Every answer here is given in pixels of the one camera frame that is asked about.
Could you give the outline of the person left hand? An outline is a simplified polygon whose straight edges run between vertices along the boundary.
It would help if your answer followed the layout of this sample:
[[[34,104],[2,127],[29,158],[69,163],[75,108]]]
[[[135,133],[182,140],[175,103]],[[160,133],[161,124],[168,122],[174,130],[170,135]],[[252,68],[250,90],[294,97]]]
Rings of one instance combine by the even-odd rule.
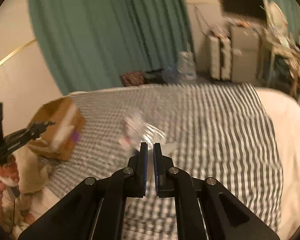
[[[0,166],[0,177],[10,178],[16,183],[19,183],[19,172],[14,155],[10,156],[8,164]],[[6,189],[6,185],[0,180],[0,193]]]

